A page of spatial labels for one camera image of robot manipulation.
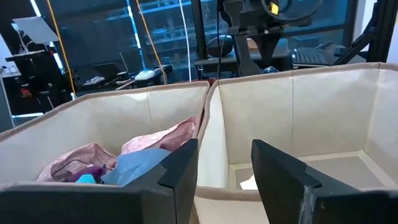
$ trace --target open box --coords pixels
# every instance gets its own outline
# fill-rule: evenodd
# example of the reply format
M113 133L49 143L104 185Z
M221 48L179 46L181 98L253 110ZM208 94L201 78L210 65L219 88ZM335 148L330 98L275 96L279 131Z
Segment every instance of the open box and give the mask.
M208 82L195 82L85 95L0 134L0 219L187 223L197 181L194 139L163 159L150 175L125 187L35 180L47 164L91 142L118 156L130 139L169 129L191 116L196 119L196 138L208 89ZM176 162L171 157L179 158Z
M356 189L398 183L398 66L363 63L220 80L200 130L200 223L266 223L253 139Z

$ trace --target pink fabric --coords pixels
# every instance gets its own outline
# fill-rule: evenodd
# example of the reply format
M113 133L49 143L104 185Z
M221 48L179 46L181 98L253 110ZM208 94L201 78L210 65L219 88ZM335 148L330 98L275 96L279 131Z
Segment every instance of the pink fabric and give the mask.
M116 156L107 152L97 143L91 143L58 157L44 167L36 181L61 182L88 166L103 166L104 164L110 168L115 167Z
M173 152L193 137L196 121L197 117L193 116L165 131L135 137L123 145L121 154L137 152L150 147L159 147Z

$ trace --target white paper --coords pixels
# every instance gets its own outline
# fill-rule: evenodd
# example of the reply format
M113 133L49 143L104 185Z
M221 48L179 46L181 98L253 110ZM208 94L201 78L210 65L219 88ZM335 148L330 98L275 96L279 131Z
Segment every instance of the white paper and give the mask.
M58 41L58 36L40 16L13 19L13 21L36 44Z

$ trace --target cable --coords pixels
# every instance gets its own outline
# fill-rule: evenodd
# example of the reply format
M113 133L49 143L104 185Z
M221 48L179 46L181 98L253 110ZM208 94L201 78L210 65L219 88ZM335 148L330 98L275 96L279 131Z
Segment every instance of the cable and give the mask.
M164 72L163 66L162 66L162 64L161 64L161 62L160 62L160 59L159 59L159 56L157 56L155 44L154 44L154 42L152 41L152 38L150 37L149 29L148 29L148 27L147 27L147 22L145 21L144 13L143 13L142 10L141 10L141 6L139 5L139 1L136 0L136 3L137 3L137 7L138 7L138 10L139 10L139 13L140 13L140 15L141 15L141 19L142 19L142 21L143 21L143 23L144 23L144 27L145 27L145 30L146 30L146 32L147 32L149 42L150 42L150 44L151 44L151 46L152 46L152 49L154 50L157 63L159 63L159 67L160 67L160 69L162 70L162 76L163 76L164 85L166 85L166 84L167 84L166 73Z
M190 50L189 50L189 39L188 39L187 24L185 23L185 15L184 15L184 10L182 9L182 1L181 1L181 0L178 0L178 1L180 2L180 9L181 9L182 22L183 22L183 24L184 24L184 29L185 29L185 40L187 41L189 82L192 82L191 57L190 57Z
M221 71L220 71L221 55L223 54L223 49L224 49L225 40L226 40L226 34L225 34L225 36L224 36L223 44L221 45L220 55L218 56L217 79L221 79Z
M63 54L63 58L65 59L65 63L66 63L67 68L68 68L70 86L72 88L73 94L76 96L75 86L73 84L73 78L72 78L72 71L70 70L70 67L69 67L67 54L65 53L65 48L63 47L60 31L58 30L58 24L57 24L57 22L55 20L55 16L54 16L54 12L53 12L52 7L51 7L50 0L47 0L47 4L49 5L49 8L50 8L51 18L52 18L52 20L54 22L55 31L57 31L58 39L60 40L60 45L61 45L61 51L62 51L62 54Z
M269 10L268 5L267 5L267 3L266 3L265 0L261 0L261 4L262 4L262 7L264 8L264 10L267 12L267 14L268 14L269 16L271 16L272 18L277 19L278 21L289 21L289 22L293 22L293 21L301 20L301 19L304 19L304 18L306 18L306 17L309 17L309 16L314 15L314 13L316 13L316 12L318 11L318 9L321 7L321 5L323 4L323 0L318 0L318 4L314 7L314 10L313 10L311 13L309 13L309 14L307 14L307 15L305 15L305 16L293 17L293 18L283 18L283 17L280 17L280 16L275 15L274 13L272 13L272 12Z

